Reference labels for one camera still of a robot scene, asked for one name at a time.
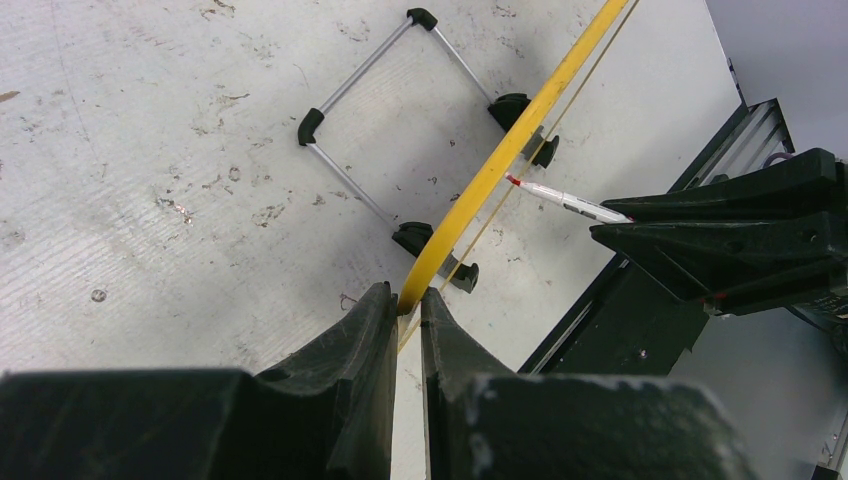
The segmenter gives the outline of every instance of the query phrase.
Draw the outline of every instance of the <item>metal rod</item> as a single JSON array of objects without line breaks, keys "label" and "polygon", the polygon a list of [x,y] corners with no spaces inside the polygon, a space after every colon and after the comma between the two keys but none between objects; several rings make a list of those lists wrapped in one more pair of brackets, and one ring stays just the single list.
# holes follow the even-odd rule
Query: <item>metal rod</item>
[{"label": "metal rod", "polygon": [[352,87],[357,80],[362,78],[362,76],[365,75],[365,72],[367,72],[368,69],[371,68],[371,66],[374,65],[374,63],[379,60],[384,53],[386,53],[386,50],[388,50],[389,47],[391,47],[392,44],[395,43],[397,39],[404,34],[404,32],[409,30],[409,27],[411,26],[412,18],[407,17],[403,24],[397,29],[395,29],[395,31],[392,32],[391,35],[389,35],[389,38],[387,38],[385,42],[383,42],[379,47],[377,47],[377,50],[375,50],[374,53],[372,53],[371,56],[368,57],[367,60],[365,60],[365,63],[360,65],[359,68],[357,68],[356,71],[353,72],[353,75],[351,75],[350,78],[348,78],[345,83],[343,83],[342,86],[335,91],[335,93],[330,95],[330,98],[327,99],[326,102],[324,102],[324,105],[321,105],[321,108],[319,109],[321,110],[321,113],[323,113],[324,115],[330,113],[330,109],[333,108],[333,105],[335,105],[340,98],[342,98],[342,95],[347,93],[347,91],[350,90],[350,87]]},{"label": "metal rod", "polygon": [[312,149],[312,151],[315,152],[316,155],[321,157],[321,160],[324,160],[324,163],[326,163],[327,166],[329,166],[330,169],[332,169],[333,172],[336,173],[336,175],[341,179],[341,181],[345,184],[345,186],[351,191],[351,193],[353,193],[353,195],[354,195],[353,198],[355,198],[357,200],[361,200],[362,203],[367,205],[368,208],[370,208],[372,212],[376,213],[378,217],[380,217],[384,222],[386,222],[386,224],[389,226],[389,228],[392,231],[395,231],[395,230],[398,229],[398,226],[397,226],[397,223],[395,223],[394,217],[392,217],[391,215],[386,213],[385,210],[380,208],[380,206],[377,205],[377,202],[375,202],[371,197],[368,196],[367,193],[365,193],[365,190],[362,190],[362,188],[359,185],[357,185],[356,182],[354,182],[353,179],[350,178],[344,172],[344,170],[341,169],[341,167],[336,165],[336,162],[334,162],[333,159],[330,158],[330,156],[327,155],[326,152],[324,152],[324,150],[321,150],[321,147],[319,147],[317,144],[314,144],[314,143],[308,144],[307,147]]},{"label": "metal rod", "polygon": [[482,93],[483,96],[486,97],[486,101],[489,102],[489,105],[495,103],[495,99],[489,96],[489,93],[483,87],[483,84],[480,83],[480,79],[477,78],[477,75],[474,74],[474,71],[471,70],[471,67],[469,67],[468,64],[465,63],[465,60],[463,60],[462,57],[459,56],[459,52],[457,52],[456,49],[453,48],[453,45],[451,45],[448,39],[445,38],[444,35],[442,35],[442,32],[439,30],[439,27],[433,27],[432,32],[436,34],[436,38],[438,38],[445,46],[445,48],[448,49],[448,53],[450,53],[451,56],[456,59],[456,61],[459,62],[460,65],[462,65],[462,68],[465,69],[466,73],[468,73],[468,76],[471,77],[472,80],[474,80],[474,84],[477,85],[478,89],[480,89],[480,93]]}]

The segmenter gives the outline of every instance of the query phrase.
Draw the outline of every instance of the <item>scratched table surface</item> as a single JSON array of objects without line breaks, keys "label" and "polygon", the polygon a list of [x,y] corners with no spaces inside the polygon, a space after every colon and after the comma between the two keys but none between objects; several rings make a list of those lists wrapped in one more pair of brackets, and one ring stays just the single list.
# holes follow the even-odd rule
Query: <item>scratched table surface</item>
[{"label": "scratched table surface", "polygon": [[[533,94],[600,0],[430,0],[492,95]],[[295,131],[403,21],[389,0],[0,0],[0,367],[261,370],[412,257]],[[642,0],[528,178],[593,200],[665,191],[738,104],[703,0]],[[319,143],[398,221],[434,225],[502,138],[412,29]],[[460,242],[491,212],[499,188]],[[517,368],[611,253],[512,195],[469,261],[460,324]],[[393,474],[421,478],[418,337]]]}]

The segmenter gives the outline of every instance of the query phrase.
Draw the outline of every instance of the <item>white marker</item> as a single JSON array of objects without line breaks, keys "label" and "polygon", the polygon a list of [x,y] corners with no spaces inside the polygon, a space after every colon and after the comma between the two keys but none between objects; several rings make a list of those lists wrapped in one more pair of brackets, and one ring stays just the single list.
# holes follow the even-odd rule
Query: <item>white marker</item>
[{"label": "white marker", "polygon": [[534,196],[558,203],[565,207],[566,210],[579,213],[592,220],[597,220],[601,223],[633,223],[633,220],[615,210],[610,210],[609,208],[602,207],[588,200],[583,200],[569,193],[560,192],[544,185],[539,185],[538,183],[522,182],[509,173],[506,174],[506,179],[518,188],[532,193]]}]

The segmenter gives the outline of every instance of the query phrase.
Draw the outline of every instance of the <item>thin yellow string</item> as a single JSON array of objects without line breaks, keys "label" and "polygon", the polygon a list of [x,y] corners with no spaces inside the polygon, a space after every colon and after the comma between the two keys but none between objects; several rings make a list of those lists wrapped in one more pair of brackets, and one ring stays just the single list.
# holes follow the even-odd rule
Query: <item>thin yellow string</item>
[{"label": "thin yellow string", "polygon": [[[586,73],[586,76],[583,77],[583,81],[581,81],[580,85],[577,86],[577,90],[574,91],[574,95],[572,95],[571,98],[568,100],[568,104],[566,104],[565,108],[559,114],[556,121],[554,121],[553,126],[551,126],[550,130],[548,130],[548,134],[545,136],[545,142],[547,142],[551,138],[551,136],[554,134],[554,131],[557,129],[560,122],[565,117],[565,114],[568,112],[568,110],[574,104],[574,101],[577,99],[577,96],[583,90],[583,87],[586,86],[586,84],[589,82],[589,78],[595,72],[595,69],[598,68],[598,65],[601,63],[601,59],[604,58],[604,55],[607,53],[607,50],[609,50],[610,46],[612,46],[613,42],[615,41],[615,37],[618,36],[618,33],[621,31],[621,28],[624,27],[624,24],[627,22],[627,19],[630,18],[630,14],[633,13],[633,10],[636,9],[636,5],[638,5],[638,4],[639,4],[639,0],[633,1],[633,5],[630,7],[630,10],[627,11],[627,13],[624,15],[624,18],[621,20],[621,23],[619,23],[618,27],[616,27],[615,31],[613,31],[609,42],[607,42],[607,44],[604,45],[603,50],[601,50],[601,53],[598,55],[598,58],[595,59],[595,62],[592,64],[592,67],[589,69],[589,72]],[[530,156],[530,159],[527,160],[527,162],[521,168],[521,170],[518,172],[518,175],[515,178],[520,180],[522,177],[524,177],[524,174],[527,173],[527,171],[533,165],[533,160],[536,159],[536,155],[539,154],[539,152],[542,150],[543,146],[544,146],[544,142],[540,143],[539,146],[536,147],[536,150],[533,152],[533,155]],[[509,194],[512,193],[512,190],[514,188],[515,188],[515,185],[513,185],[513,184],[509,185],[509,188],[507,189],[504,196],[500,199],[500,201],[498,201],[498,204],[495,206],[495,209],[492,211],[492,213],[489,215],[489,217],[483,223],[483,226],[480,228],[480,230],[477,231],[477,234],[474,236],[474,239],[471,240],[471,243],[465,249],[465,252],[463,252],[462,256],[459,258],[459,261],[453,267],[453,270],[451,270],[450,275],[448,275],[447,278],[445,279],[445,281],[442,282],[442,286],[439,287],[439,292],[443,292],[445,290],[445,288],[448,286],[448,284],[450,283],[454,274],[459,269],[460,265],[462,265],[465,262],[466,257],[468,257],[468,255],[471,253],[471,250],[474,249],[474,246],[477,244],[477,241],[480,240],[480,237],[482,237],[483,233],[489,228],[489,224],[492,223],[492,220],[494,220],[495,215],[498,213],[498,211],[501,209],[503,204],[506,202],[507,198],[509,198]],[[412,309],[412,312],[410,313],[410,315],[415,314],[416,308]],[[412,335],[415,333],[416,330],[418,330],[418,327],[420,325],[421,325],[421,315],[418,315],[418,318],[415,319],[413,321],[413,323],[408,325],[406,330],[404,331],[403,338],[401,338],[401,341],[398,343],[398,353],[400,353],[401,350],[403,350],[403,347],[406,346],[406,343],[409,341],[410,338],[412,338]]]}]

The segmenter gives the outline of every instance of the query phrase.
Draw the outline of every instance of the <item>yellow band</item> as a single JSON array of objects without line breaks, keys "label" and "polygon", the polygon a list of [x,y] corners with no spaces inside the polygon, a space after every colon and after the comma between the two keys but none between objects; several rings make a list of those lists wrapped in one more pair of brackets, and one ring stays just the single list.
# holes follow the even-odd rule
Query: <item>yellow band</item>
[{"label": "yellow band", "polygon": [[595,47],[612,26],[619,13],[624,10],[628,0],[607,0],[598,15],[571,47],[565,58],[545,82],[536,98],[527,106],[521,117],[509,129],[504,139],[492,155],[468,184],[462,196],[450,209],[442,223],[436,229],[418,260],[406,277],[406,283],[398,300],[398,314],[410,313],[424,296],[424,292],[439,271],[442,263],[450,255],[462,232],[483,207],[498,182],[503,178],[515,157],[530,141],[536,128],[550,113],[560,95],[574,79],[580,67],[586,62]]}]

